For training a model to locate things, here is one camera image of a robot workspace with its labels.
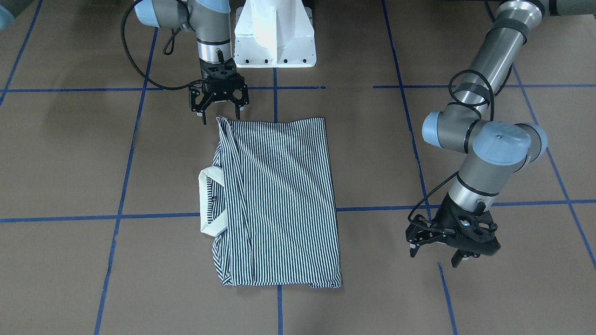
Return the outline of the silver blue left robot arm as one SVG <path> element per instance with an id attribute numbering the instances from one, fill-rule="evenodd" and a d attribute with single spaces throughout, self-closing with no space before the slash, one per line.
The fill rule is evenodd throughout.
<path id="1" fill-rule="evenodd" d="M 593 0 L 500 2 L 471 65 L 449 81 L 450 102 L 424 119 L 421 133 L 426 143 L 466 158 L 447 178 L 451 186 L 432 219 L 415 210 L 409 213 L 405 239 L 411 257 L 421 246 L 440 242 L 455 249 L 451 264 L 456 268 L 464 259 L 500 250 L 490 207 L 509 178 L 539 159 L 549 141 L 537 124 L 497 121 L 494 100 L 516 55 L 543 19 L 594 13 Z"/>

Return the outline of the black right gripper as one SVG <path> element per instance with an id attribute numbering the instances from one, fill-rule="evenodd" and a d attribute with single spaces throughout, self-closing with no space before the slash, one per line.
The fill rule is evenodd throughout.
<path id="1" fill-rule="evenodd" d="M 191 111 L 207 125 L 206 110 L 213 101 L 230 100 L 236 109 L 236 120 L 241 119 L 241 112 L 250 103 L 249 90 L 245 77 L 237 72 L 236 63 L 230 59 L 223 63 L 199 61 L 202 83 L 188 88 Z"/>

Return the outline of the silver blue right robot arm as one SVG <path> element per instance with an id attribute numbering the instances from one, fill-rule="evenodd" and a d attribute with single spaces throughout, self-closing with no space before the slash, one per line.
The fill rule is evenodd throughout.
<path id="1" fill-rule="evenodd" d="M 192 32 L 196 37 L 200 78 L 180 86 L 166 86 L 141 70 L 126 41 L 126 24 L 131 13 L 143 25 L 171 31 L 164 47 L 166 54 L 171 54 L 177 34 Z M 250 102 L 247 83 L 238 73 L 232 55 L 230 5 L 227 0 L 135 0 L 122 17 L 121 41 L 126 57 L 138 74 L 163 90 L 187 89 L 190 109 L 203 121 L 206 121 L 206 111 L 211 104 L 232 102 L 236 118 L 240 119 L 241 112 Z"/>

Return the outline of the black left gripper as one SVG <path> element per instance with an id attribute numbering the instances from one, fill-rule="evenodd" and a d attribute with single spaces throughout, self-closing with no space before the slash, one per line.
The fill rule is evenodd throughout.
<path id="1" fill-rule="evenodd" d="M 453 268 L 471 255 L 492 256 L 501 245 L 497 240 L 496 223 L 483 200 L 475 202 L 475 209 L 465 210 L 456 204 L 450 195 L 445 195 L 433 217 L 433 222 L 421 214 L 409 219 L 405 231 L 409 242 L 409 256 L 415 257 L 420 247 L 432 242 L 442 242 L 457 248 L 451 258 Z"/>

